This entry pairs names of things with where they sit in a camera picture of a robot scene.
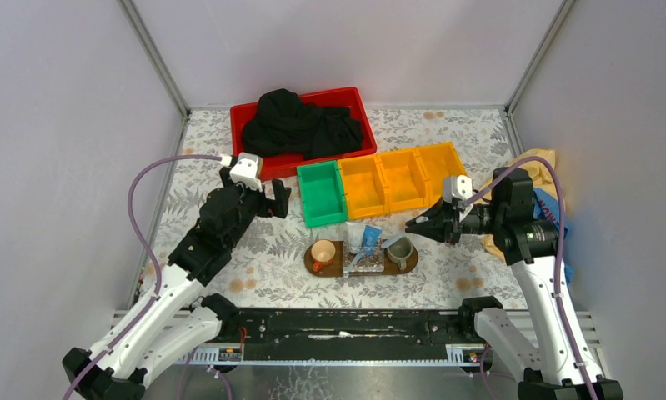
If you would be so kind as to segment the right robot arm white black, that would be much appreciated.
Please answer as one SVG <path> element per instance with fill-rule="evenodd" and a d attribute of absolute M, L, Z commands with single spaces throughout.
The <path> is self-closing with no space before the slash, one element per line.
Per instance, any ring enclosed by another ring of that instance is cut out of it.
<path fill-rule="evenodd" d="M 446 178 L 441 198 L 407 221 L 405 231 L 448 244 L 463 235 L 492 235 L 521 287 L 537 342 L 509 321 L 493 297 L 463 301 L 458 335 L 468 343 L 486 342 L 512 373 L 520 399 L 622 399 L 620 383 L 605 376 L 582 334 L 559 253 L 561 230 L 534 216 L 529 173 L 497 168 L 493 185 L 490 202 L 477 205 L 469 177 Z"/>

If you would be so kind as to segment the grey cup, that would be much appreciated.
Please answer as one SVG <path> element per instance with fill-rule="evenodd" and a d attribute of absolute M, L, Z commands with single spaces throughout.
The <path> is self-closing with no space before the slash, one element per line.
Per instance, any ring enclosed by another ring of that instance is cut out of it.
<path fill-rule="evenodd" d="M 413 243 L 406 237 L 386 248 L 386 253 L 388 258 L 398 265 L 400 271 L 405 271 L 408 266 L 408 260 L 413 255 L 413 250 Z"/>

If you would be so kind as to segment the blue toothpaste tube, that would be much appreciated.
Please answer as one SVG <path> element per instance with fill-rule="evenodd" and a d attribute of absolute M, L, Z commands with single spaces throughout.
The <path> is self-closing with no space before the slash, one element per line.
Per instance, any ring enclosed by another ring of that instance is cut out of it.
<path fill-rule="evenodd" d="M 364 254 L 372 253 L 377 246 L 381 233 L 382 230 L 380 228 L 372 225 L 366 225 L 363 230 L 361 252 Z"/>

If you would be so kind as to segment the white toothpaste tube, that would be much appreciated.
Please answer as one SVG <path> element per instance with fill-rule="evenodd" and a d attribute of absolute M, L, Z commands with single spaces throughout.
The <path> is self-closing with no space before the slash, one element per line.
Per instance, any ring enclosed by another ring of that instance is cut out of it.
<path fill-rule="evenodd" d="M 360 222 L 346 222 L 348 251 L 357 254 L 362 249 L 363 235 L 366 225 Z"/>

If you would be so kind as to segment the orange cup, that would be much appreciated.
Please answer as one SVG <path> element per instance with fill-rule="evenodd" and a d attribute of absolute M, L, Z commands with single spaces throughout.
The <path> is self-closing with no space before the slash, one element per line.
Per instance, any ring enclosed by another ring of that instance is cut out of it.
<path fill-rule="evenodd" d="M 312 270 L 319 272 L 324 266 L 329 265 L 336 254 L 336 247 L 329 240 L 318 240 L 311 246 L 311 257 L 313 258 Z"/>

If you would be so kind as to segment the clear textured glass holder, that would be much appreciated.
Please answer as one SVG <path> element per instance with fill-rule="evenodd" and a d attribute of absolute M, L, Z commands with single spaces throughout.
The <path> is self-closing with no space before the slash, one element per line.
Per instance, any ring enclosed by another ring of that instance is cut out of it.
<path fill-rule="evenodd" d="M 343 243 L 343 275 L 374 275 L 384 270 L 385 255 L 380 246 L 363 247 L 353 253 L 352 248 Z"/>

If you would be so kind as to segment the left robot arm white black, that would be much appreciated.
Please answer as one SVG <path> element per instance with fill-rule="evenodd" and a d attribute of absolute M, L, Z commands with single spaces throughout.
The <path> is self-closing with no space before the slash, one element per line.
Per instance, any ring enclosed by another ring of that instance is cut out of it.
<path fill-rule="evenodd" d="M 236 307 L 222 295 L 209 295 L 183 321 L 167 324 L 231 261 L 233 250 L 255 218 L 285 218 L 291 188 L 272 181 L 273 198 L 263 186 L 250 188 L 220 171 L 223 186 L 212 190 L 198 219 L 168 257 L 168 265 L 125 317 L 90 348 L 74 347 L 63 358 L 69 394 L 85 399 L 140 399 L 153 381 L 194 348 L 210 339 L 235 337 Z"/>

